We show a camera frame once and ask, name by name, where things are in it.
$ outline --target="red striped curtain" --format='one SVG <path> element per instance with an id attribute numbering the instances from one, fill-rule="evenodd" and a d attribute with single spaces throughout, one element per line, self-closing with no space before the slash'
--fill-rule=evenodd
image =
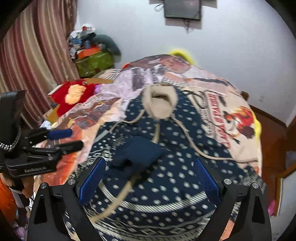
<path id="1" fill-rule="evenodd" d="M 34 0 L 0 44 L 0 92 L 27 90 L 22 117 L 31 128 L 50 109 L 47 94 L 79 78 L 67 46 L 76 7 L 77 0 Z"/>

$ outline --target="wooden floor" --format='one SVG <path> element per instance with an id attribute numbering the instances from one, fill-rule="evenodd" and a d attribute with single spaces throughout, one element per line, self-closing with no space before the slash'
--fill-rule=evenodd
<path id="1" fill-rule="evenodd" d="M 276 177 L 285 170 L 288 137 L 285 127 L 256 113 L 262 125 L 262 178 L 267 185 L 267 204 L 276 198 Z"/>

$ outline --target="red cloth with yellow patch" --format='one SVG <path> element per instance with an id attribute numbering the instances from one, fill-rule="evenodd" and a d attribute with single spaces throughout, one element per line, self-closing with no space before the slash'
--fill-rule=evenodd
<path id="1" fill-rule="evenodd" d="M 65 97 L 68 94 L 68 90 L 72 85 L 82 85 L 86 89 L 83 92 L 83 95 L 79 99 L 79 101 L 75 104 L 68 104 L 65 102 Z M 89 97 L 94 95 L 95 84 L 87 84 L 84 79 L 79 79 L 73 82 L 67 81 L 65 82 L 57 91 L 55 91 L 51 97 L 54 102 L 60 104 L 60 107 L 57 110 L 58 117 L 65 114 L 67 111 L 72 109 L 78 103 L 84 103 Z"/>

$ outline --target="hand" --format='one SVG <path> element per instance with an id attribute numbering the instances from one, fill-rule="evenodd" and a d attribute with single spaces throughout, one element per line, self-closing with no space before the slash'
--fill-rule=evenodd
<path id="1" fill-rule="evenodd" d="M 9 176 L 6 173 L 0 173 L 1 181 L 4 185 L 8 187 L 14 186 L 13 180 L 11 176 Z M 22 190 L 22 193 L 26 198 L 30 198 L 33 195 L 33 187 L 34 187 L 34 177 L 24 177 L 22 178 L 22 183 L 24 185 L 24 189 Z"/>

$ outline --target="bolt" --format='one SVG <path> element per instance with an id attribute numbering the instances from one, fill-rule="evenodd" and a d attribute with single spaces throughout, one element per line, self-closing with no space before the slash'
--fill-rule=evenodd
<path id="1" fill-rule="evenodd" d="M 47 186 L 47 183 L 41 183 L 40 187 L 43 189 L 43 188 L 46 188 Z"/>
<path id="2" fill-rule="evenodd" d="M 253 188 L 257 189 L 259 185 L 257 183 L 252 183 Z"/>
<path id="3" fill-rule="evenodd" d="M 75 182 L 76 182 L 76 181 L 75 181 L 75 179 L 73 179 L 73 178 L 71 178 L 71 179 L 68 180 L 68 184 L 69 184 L 69 185 L 73 185 Z"/>
<path id="4" fill-rule="evenodd" d="M 232 182 L 230 179 L 226 178 L 226 179 L 224 179 L 224 183 L 227 185 L 230 185 Z"/>

